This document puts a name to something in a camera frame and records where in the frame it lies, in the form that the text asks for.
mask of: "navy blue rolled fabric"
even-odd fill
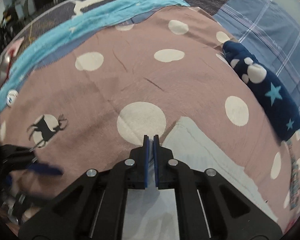
[[[279,78],[240,43],[225,42],[223,53],[263,107],[278,137],[289,140],[300,129],[300,115],[296,103]]]

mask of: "plaid cloth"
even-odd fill
[[[214,19],[275,73],[300,114],[300,26],[272,0],[229,0]]]

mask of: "light blue star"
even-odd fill
[[[274,101],[276,98],[281,99],[282,100],[282,96],[279,93],[279,90],[281,89],[281,86],[275,87],[272,83],[271,83],[271,90],[267,93],[265,93],[266,97],[270,97],[271,99],[271,106],[273,105]]]
[[[288,127],[287,130],[292,129],[293,123],[294,123],[294,121],[291,121],[291,119],[290,119],[289,122],[286,124],[286,126]]]

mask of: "white star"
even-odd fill
[[[75,30],[76,30],[76,27],[71,27],[71,28],[69,29],[69,31],[71,31],[71,33],[73,33]]]

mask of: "black deer silhouette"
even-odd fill
[[[57,132],[63,131],[64,129],[66,129],[67,126],[68,126],[68,119],[65,119],[65,117],[63,116],[63,114],[61,114],[58,117],[58,126],[54,127],[53,131],[51,131],[49,129],[46,121],[44,120],[44,115],[43,115],[42,118],[37,123],[34,123],[34,124],[30,125],[29,128],[27,129],[27,132],[28,132],[32,127],[34,127],[34,129],[32,130],[32,132],[29,135],[29,140],[31,140],[31,137],[32,137],[32,135],[33,135],[34,132],[41,132],[42,140],[39,143],[37,143],[37,145],[35,147],[38,147],[38,148],[44,147],[46,145],[46,143],[53,136],[55,136],[55,134]]]

